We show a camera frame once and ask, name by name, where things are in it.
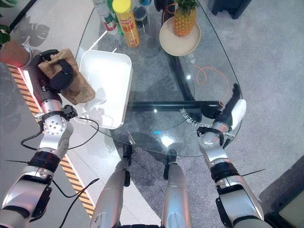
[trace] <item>yellow spray can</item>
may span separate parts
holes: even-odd
[[[112,6],[127,44],[130,47],[136,47],[139,44],[139,36],[132,12],[131,0],[113,0]]]

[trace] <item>orange and black stripe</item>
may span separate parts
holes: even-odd
[[[25,103],[28,105],[28,108],[32,112],[33,116],[40,113],[40,110],[37,108],[37,105],[31,96],[26,84],[24,83],[22,76],[20,75],[20,72],[15,66],[8,65],[9,70],[11,72],[11,75],[13,79],[15,80],[17,87],[19,88],[19,91],[21,92]],[[71,165],[70,160],[68,156],[66,155],[60,162],[60,165],[63,169],[63,171],[66,174],[66,177],[72,184],[73,189],[76,192],[79,192],[84,188],[83,184],[79,181],[79,177],[76,175],[76,171],[74,170],[73,165]],[[91,199],[89,198],[88,194],[86,192],[82,193],[79,197],[82,205],[84,206],[86,212],[88,213],[90,219],[92,218],[93,212],[94,212],[94,205],[92,204]]]

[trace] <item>beige plate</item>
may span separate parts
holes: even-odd
[[[199,25],[195,22],[190,34],[178,37],[174,34],[173,23],[174,17],[168,19],[161,27],[160,43],[162,48],[173,56],[184,56],[191,53],[200,41]]]

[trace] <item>brown paper bag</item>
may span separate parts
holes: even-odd
[[[68,62],[74,72],[73,82],[67,89],[61,91],[61,94],[74,105],[92,100],[95,97],[95,91],[79,72],[78,65],[70,49],[63,49],[58,54],[51,55],[51,61],[44,61],[38,67],[46,76],[52,79],[62,69],[58,63],[61,59]]]

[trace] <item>glass table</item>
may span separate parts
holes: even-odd
[[[115,130],[100,128],[99,131],[148,151],[202,156],[196,130],[199,126],[211,127],[214,114],[228,102],[233,84],[238,80],[201,6],[197,8],[199,45],[182,57],[166,53],[160,45],[159,32],[162,23],[173,16],[166,10],[172,2],[159,2],[152,1],[146,6],[148,24],[138,28],[137,47],[128,47],[124,37],[115,31],[106,33],[93,48],[126,54],[133,66],[124,124]],[[133,7],[138,5],[138,1],[133,1]],[[83,53],[104,31],[94,9],[78,48],[79,65]],[[239,128],[230,133],[236,135]]]

